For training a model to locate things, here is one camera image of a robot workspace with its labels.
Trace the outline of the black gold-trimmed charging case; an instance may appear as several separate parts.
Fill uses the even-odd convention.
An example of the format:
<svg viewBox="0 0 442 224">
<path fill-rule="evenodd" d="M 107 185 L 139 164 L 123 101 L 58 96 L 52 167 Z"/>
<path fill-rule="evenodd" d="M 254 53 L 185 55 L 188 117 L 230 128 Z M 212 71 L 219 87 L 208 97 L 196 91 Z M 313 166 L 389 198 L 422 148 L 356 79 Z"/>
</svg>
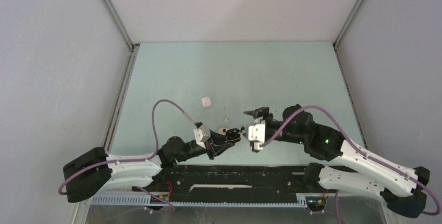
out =
<svg viewBox="0 0 442 224">
<path fill-rule="evenodd" d="M 225 133 L 226 140 L 229 143 L 236 143 L 241 140 L 241 131 L 237 128 L 232 128 L 226 131 Z"/>
</svg>

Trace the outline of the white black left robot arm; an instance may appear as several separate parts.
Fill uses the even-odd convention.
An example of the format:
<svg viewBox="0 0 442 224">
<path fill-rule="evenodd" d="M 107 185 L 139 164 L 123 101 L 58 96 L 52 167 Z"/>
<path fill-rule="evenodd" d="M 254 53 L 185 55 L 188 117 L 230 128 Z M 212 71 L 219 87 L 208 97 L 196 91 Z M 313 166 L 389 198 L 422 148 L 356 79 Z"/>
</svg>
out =
<svg viewBox="0 0 442 224">
<path fill-rule="evenodd" d="M 184 142 L 172 136 L 156 154 L 119 156 L 95 147 L 63 167 L 65 181 L 59 194 L 70 203 L 87 200 L 98 192 L 141 187 L 158 191 L 165 176 L 179 162 L 207 155 L 214 159 L 241 140 L 241 131 L 228 129 L 224 134 L 195 130 L 195 140 Z"/>
</svg>

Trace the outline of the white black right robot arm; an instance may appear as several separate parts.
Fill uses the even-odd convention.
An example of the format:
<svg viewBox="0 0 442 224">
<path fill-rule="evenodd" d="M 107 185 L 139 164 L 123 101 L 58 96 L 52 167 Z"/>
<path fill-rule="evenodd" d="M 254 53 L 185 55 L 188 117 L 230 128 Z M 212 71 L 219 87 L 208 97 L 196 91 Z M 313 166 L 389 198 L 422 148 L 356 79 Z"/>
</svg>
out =
<svg viewBox="0 0 442 224">
<path fill-rule="evenodd" d="M 310 106 L 286 108 L 281 121 L 268 107 L 248 111 L 254 124 L 245 137 L 258 153 L 274 141 L 300 144 L 314 158 L 303 177 L 311 192 L 345 191 L 384 203 L 394 213 L 417 218 L 425 213 L 430 171 L 389 161 L 356 144 L 335 122 L 332 127 L 316 123 Z"/>
</svg>

